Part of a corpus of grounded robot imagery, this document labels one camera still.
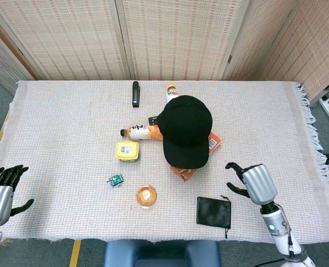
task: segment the tablecloth fringe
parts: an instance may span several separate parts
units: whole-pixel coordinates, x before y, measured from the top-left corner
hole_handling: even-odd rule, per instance
[[[329,168],[326,165],[327,157],[320,152],[321,150],[323,150],[323,147],[320,145],[319,134],[317,133],[317,129],[314,126],[312,126],[312,124],[316,121],[316,119],[314,118],[313,114],[311,114],[311,110],[309,108],[310,102],[306,98],[307,94],[305,92],[304,86],[301,83],[297,84],[297,91],[301,97],[301,105],[303,107],[305,119],[308,124],[311,140],[315,148],[316,159],[320,170],[320,174],[322,175],[322,177],[324,177],[327,180],[329,184]]]

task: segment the black baseball cap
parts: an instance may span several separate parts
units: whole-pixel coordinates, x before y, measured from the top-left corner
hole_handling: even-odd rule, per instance
[[[204,103],[193,96],[176,97],[166,104],[157,122],[171,166],[198,169],[208,162],[213,118]]]

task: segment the gray carpet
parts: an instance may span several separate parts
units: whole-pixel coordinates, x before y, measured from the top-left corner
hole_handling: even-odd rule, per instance
[[[0,87],[0,129],[11,101],[12,96]],[[315,127],[318,128],[324,153],[329,153],[329,119],[320,106],[312,108],[312,112],[317,119]],[[46,240],[14,240],[7,246],[1,247],[0,267],[69,266],[72,244],[73,241],[69,239],[54,243]],[[273,244],[223,241],[220,246],[223,266],[226,267],[252,267],[281,258]],[[78,266],[102,266],[104,247],[105,242],[103,241],[83,240]],[[305,247],[316,266],[329,267],[329,243],[312,244]],[[265,266],[278,267],[281,265],[282,263],[274,263]]]

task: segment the table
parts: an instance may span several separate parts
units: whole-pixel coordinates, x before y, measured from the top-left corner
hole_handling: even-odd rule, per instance
[[[195,210],[197,196],[225,195],[233,203],[228,238],[272,242],[259,208],[225,185],[239,184],[224,169],[236,161],[266,164],[299,242],[329,241],[329,178],[297,83],[173,82],[181,94],[207,104],[213,132],[223,140],[187,182],[169,169],[159,141],[140,143],[139,162],[115,159],[119,130],[160,113],[172,82],[140,81],[139,108],[131,107],[132,81],[20,82],[0,144],[0,166],[30,167],[14,206],[29,198],[35,203],[10,219],[4,237],[223,240],[224,229],[195,223]],[[113,189],[106,180],[117,172],[125,182]],[[143,184],[158,192],[151,209],[135,200]]]

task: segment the yellow container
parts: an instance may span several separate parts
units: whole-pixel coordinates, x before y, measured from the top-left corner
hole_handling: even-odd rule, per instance
[[[116,158],[125,161],[137,161],[139,157],[140,146],[137,142],[123,141],[116,145]]]

